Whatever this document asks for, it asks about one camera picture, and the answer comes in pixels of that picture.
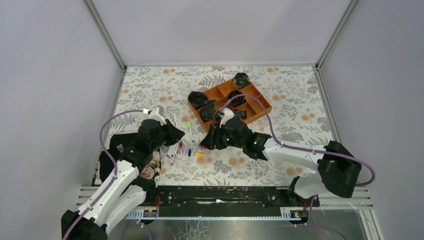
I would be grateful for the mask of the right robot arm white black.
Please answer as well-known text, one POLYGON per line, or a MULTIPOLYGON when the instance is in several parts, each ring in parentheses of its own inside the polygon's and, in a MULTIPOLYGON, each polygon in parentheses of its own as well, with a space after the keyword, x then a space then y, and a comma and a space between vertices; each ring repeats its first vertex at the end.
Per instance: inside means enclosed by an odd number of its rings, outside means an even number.
POLYGON ((253 132, 240 118, 212 124, 200 145, 208 150, 239 148, 254 160, 287 162, 315 171, 313 175, 293 179, 289 186, 302 199, 323 193, 351 198, 362 169, 337 141, 331 140, 327 145, 278 143, 270 134, 253 132))

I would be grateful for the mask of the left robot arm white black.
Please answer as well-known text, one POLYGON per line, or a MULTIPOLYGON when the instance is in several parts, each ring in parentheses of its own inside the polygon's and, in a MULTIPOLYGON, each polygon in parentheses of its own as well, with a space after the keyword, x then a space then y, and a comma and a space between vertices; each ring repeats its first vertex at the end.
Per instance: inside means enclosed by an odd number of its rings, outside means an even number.
POLYGON ((102 185, 77 210, 62 215, 62 239, 108 239, 116 225, 155 190, 155 182, 141 176, 154 153, 162 146, 178 143, 184 135, 168 119, 165 124, 143 120, 138 131, 128 135, 129 141, 102 185))

